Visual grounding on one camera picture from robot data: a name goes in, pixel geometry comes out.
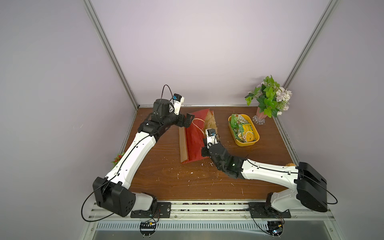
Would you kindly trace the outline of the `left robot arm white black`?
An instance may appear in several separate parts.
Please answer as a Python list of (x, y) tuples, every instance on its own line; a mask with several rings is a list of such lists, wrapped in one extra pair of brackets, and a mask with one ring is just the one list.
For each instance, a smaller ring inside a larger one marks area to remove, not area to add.
[(126, 217), (130, 213), (154, 216), (157, 198), (130, 191), (133, 178), (148, 152), (171, 127), (188, 128), (194, 115), (180, 112), (184, 97), (174, 94), (171, 100), (157, 99), (153, 111), (140, 124), (135, 138), (116, 166), (93, 182), (96, 204), (113, 214)]

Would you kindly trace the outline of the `green yellow condiment packet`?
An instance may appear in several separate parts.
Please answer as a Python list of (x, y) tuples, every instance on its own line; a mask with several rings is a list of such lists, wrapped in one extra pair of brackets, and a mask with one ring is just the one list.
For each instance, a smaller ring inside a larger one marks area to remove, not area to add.
[(256, 140), (253, 127), (250, 123), (240, 125), (237, 136), (243, 143), (254, 142)]

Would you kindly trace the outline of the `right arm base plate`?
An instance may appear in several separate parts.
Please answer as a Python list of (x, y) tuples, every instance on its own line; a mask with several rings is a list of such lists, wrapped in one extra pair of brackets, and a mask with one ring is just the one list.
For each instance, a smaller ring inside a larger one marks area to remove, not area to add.
[(247, 210), (254, 219), (290, 219), (292, 217), (289, 210), (279, 212), (272, 207), (266, 207), (265, 203), (250, 202), (248, 205)]

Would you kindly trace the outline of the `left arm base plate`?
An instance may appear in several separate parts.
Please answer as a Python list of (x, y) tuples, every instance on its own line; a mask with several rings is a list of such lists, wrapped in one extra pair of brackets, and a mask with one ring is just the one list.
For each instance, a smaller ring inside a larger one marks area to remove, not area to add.
[(131, 211), (131, 218), (170, 218), (172, 209), (171, 202), (154, 202), (149, 210)]

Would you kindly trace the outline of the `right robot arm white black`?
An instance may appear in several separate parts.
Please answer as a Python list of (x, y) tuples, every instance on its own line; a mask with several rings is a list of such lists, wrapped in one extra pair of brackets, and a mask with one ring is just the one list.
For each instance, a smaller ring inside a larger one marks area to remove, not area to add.
[(267, 197), (267, 208), (285, 212), (306, 207), (316, 212), (328, 211), (326, 179), (310, 164), (277, 166), (231, 155), (220, 143), (202, 148), (202, 156), (209, 157), (216, 168), (233, 179), (264, 181), (287, 188)]

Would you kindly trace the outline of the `red paper bag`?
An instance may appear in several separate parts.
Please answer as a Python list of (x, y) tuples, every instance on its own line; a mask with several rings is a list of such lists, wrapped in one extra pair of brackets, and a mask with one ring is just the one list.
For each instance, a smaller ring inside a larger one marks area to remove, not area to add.
[(191, 163), (206, 159), (202, 156), (202, 148), (205, 146), (206, 130), (215, 129), (218, 133), (218, 127), (215, 120), (214, 111), (203, 109), (193, 112), (195, 116), (193, 122), (188, 128), (179, 129), (180, 144), (180, 162), (182, 164)]

